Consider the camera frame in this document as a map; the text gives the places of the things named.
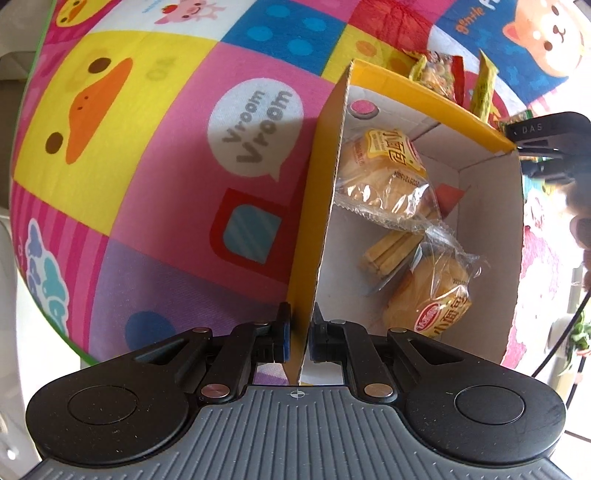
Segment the yellow square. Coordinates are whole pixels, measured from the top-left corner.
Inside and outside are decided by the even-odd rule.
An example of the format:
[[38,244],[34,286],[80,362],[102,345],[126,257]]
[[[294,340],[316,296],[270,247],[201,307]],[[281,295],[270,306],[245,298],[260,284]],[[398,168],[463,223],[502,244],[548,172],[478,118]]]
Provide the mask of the yellow square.
[[75,220],[109,235],[164,114],[214,40],[109,31],[85,36],[41,98],[14,177]]
[[338,82],[353,59],[365,60],[404,76],[408,76],[415,64],[415,60],[402,51],[347,25],[322,72],[322,78],[333,83]]

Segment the brown eye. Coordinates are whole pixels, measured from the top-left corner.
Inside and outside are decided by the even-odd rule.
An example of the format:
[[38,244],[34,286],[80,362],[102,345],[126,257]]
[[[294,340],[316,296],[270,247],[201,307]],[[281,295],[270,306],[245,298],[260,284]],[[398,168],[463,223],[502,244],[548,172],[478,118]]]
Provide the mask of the brown eye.
[[45,142],[45,151],[50,155],[57,153],[60,148],[61,144],[64,143],[64,137],[59,132],[53,132]]
[[90,65],[88,65],[88,73],[100,73],[104,72],[109,65],[111,64],[111,59],[107,59],[106,57],[101,57],[93,61]]

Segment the pink pig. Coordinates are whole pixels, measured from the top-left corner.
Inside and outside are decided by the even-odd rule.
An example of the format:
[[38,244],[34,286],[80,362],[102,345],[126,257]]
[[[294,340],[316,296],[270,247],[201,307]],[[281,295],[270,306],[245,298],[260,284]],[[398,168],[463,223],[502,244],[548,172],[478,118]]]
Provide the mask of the pink pig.
[[169,22],[186,22],[194,18],[217,19],[216,12],[222,12],[226,7],[216,7],[216,4],[210,4],[207,0],[180,0],[178,5],[167,5],[162,9],[164,17],[156,20],[156,24],[161,25]]

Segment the cartoon mat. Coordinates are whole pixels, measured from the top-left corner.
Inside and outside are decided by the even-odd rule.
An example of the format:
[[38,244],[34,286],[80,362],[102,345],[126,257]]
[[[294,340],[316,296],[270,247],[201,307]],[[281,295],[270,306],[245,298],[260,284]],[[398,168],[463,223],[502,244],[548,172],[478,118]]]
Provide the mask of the cartoon mat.
[[314,119],[352,58],[403,72],[394,48],[459,54],[470,90],[481,48],[491,120],[585,113],[589,26],[567,0],[58,0],[15,139],[19,269],[98,361],[272,319]]

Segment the red oval logo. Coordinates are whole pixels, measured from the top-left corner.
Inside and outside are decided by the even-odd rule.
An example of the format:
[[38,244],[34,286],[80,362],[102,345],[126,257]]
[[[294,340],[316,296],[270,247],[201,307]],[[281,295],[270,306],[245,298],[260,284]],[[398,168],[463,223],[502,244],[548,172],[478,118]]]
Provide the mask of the red oval logo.
[[418,316],[417,323],[414,324],[414,331],[422,332],[423,330],[428,329],[433,324],[433,322],[437,320],[438,315],[438,303],[431,303],[427,305],[425,308],[423,308],[423,311]]

